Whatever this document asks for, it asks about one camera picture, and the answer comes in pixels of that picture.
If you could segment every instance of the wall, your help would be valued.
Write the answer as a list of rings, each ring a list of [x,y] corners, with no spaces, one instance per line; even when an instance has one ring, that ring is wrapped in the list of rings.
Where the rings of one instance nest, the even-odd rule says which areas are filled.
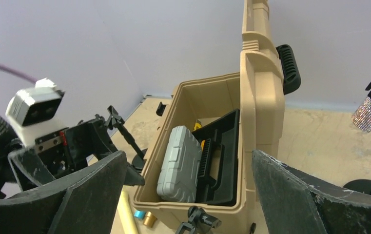
[[[275,45],[292,46],[301,88],[287,104],[351,111],[371,80],[371,1],[269,0]],[[239,70],[243,0],[98,0],[146,94]]]
[[[66,91],[58,116],[68,125],[107,115],[127,117],[142,99],[117,43],[89,0],[0,1],[0,63]],[[31,84],[0,72],[0,115]]]

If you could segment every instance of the wire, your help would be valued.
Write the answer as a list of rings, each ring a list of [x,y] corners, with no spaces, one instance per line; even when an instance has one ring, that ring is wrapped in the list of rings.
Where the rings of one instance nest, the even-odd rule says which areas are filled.
[[[10,67],[7,67],[7,66],[4,66],[4,65],[2,65],[2,64],[0,64],[0,70],[1,70],[1,71],[4,71],[4,72],[7,72],[7,73],[10,73],[10,74],[12,74],[12,75],[15,75],[15,76],[17,76],[17,77],[20,77],[20,78],[22,78],[22,79],[24,79],[24,80],[27,80],[27,81],[29,81],[29,82],[32,82],[33,84],[35,84],[36,81],[38,81],[38,79],[36,79],[35,77],[29,76],[29,75],[27,75],[27,74],[25,74],[25,73],[22,73],[22,72],[17,71],[17,70],[15,70],[15,69],[13,69],[13,68],[10,68]]]

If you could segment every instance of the yellow stick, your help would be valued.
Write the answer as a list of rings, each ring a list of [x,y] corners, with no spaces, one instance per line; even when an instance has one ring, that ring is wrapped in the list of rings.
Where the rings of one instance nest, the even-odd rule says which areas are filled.
[[[129,205],[129,195],[122,189],[118,202],[118,214],[122,223],[123,232],[126,234],[138,234],[138,229]]]

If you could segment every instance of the gray case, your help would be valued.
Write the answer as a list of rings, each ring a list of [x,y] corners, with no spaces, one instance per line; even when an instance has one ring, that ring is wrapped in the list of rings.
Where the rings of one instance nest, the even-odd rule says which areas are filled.
[[[171,202],[195,202],[201,146],[185,126],[174,127],[159,174],[156,192]]]

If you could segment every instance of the blue cap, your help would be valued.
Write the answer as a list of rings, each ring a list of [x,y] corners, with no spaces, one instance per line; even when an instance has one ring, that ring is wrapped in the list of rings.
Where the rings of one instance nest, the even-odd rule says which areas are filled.
[[[144,219],[145,214],[145,211],[135,211],[134,217],[138,219]]]

